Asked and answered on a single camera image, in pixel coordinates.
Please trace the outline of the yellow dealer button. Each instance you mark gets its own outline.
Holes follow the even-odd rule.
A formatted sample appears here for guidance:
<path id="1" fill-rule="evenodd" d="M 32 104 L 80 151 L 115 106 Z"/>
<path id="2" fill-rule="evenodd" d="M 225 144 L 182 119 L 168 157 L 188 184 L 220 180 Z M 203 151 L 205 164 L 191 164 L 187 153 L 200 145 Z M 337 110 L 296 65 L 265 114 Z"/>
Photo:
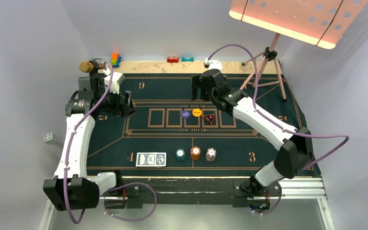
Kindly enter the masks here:
<path id="1" fill-rule="evenodd" d="M 195 108 L 193 111 L 192 111 L 192 115 L 194 117 L 200 117 L 202 115 L 202 110 L 199 109 L 199 108 Z"/>

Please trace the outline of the purple small blind button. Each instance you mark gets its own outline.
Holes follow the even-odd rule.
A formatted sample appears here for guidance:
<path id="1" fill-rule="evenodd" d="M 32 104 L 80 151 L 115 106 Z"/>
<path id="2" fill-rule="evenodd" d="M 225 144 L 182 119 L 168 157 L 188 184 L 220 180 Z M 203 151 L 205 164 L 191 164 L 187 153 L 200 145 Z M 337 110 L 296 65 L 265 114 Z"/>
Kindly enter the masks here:
<path id="1" fill-rule="evenodd" d="M 190 111 L 184 110 L 184 111 L 182 111 L 181 116 L 182 116 L 183 119 L 188 119 L 191 116 L 191 114 L 192 113 Z"/>

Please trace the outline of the red black all-in triangle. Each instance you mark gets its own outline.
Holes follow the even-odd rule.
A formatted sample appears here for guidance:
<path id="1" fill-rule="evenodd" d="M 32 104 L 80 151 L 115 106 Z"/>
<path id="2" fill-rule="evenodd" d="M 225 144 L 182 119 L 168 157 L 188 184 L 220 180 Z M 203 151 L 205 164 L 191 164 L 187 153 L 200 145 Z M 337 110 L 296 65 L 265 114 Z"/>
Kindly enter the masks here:
<path id="1" fill-rule="evenodd" d="M 214 119 L 215 119 L 215 115 L 214 114 L 210 114 L 210 115 L 204 115 L 203 119 L 208 122 L 210 125 L 213 125 L 214 123 Z"/>

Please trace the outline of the orange red chip stack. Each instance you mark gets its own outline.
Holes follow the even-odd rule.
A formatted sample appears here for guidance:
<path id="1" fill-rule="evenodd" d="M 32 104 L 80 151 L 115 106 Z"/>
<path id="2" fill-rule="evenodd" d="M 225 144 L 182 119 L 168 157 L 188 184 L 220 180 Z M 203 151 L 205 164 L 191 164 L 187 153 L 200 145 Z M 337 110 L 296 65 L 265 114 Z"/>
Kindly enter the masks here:
<path id="1" fill-rule="evenodd" d="M 197 146 L 194 146 L 191 148 L 190 150 L 190 156 L 192 158 L 192 160 L 198 160 L 200 158 L 201 155 L 201 149 Z"/>

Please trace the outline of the pink blue chip stack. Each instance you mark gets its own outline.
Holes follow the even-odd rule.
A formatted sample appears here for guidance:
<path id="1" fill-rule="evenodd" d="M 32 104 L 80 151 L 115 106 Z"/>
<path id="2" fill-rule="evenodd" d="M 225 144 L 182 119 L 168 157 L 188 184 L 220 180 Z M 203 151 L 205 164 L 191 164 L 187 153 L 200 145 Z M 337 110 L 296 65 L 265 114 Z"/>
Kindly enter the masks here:
<path id="1" fill-rule="evenodd" d="M 214 161 L 217 155 L 217 151 L 214 148 L 207 149 L 206 152 L 206 160 L 207 161 Z"/>

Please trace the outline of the green blue chip stack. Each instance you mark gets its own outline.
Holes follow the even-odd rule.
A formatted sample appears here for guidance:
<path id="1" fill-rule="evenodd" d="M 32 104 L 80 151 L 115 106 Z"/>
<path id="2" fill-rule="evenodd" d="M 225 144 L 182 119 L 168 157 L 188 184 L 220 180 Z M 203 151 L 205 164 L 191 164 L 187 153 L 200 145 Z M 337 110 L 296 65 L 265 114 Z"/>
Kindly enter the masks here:
<path id="1" fill-rule="evenodd" d="M 186 158 L 186 154 L 183 149 L 177 149 L 175 155 L 178 161 L 184 161 Z"/>

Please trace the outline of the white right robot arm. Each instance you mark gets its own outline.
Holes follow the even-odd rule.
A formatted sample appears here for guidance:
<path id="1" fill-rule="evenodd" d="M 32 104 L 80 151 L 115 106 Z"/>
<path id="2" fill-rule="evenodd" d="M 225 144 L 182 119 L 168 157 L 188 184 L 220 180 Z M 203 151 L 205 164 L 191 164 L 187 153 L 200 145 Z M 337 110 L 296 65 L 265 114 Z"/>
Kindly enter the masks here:
<path id="1" fill-rule="evenodd" d="M 248 196 L 262 196 L 269 186 L 284 178 L 292 179 L 313 162 L 310 131 L 288 125 L 258 106 L 239 88 L 231 88 L 218 69 L 209 69 L 191 77 L 192 100 L 211 101 L 220 111 L 237 118 L 264 136 L 278 151 L 275 159 L 250 177 L 242 187 Z"/>

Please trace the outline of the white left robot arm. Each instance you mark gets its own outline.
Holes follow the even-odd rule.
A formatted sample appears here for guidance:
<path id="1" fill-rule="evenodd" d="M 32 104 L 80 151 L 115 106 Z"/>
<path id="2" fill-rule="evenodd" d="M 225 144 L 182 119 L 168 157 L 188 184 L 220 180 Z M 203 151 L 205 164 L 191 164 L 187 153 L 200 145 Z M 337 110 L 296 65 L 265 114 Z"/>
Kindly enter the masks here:
<path id="1" fill-rule="evenodd" d="M 91 134 L 99 112 L 120 117 L 135 113 L 132 92 L 125 92 L 125 102 L 120 103 L 119 94 L 108 93 L 100 106 L 88 117 L 85 113 L 97 100 L 93 92 L 75 91 L 66 104 L 67 133 L 62 156 L 52 179 L 43 183 L 43 191 L 58 211 L 79 210 L 97 207 L 99 197 L 108 192 L 118 196 L 124 183 L 118 170 L 101 172 L 94 178 L 87 177 L 87 154 Z"/>

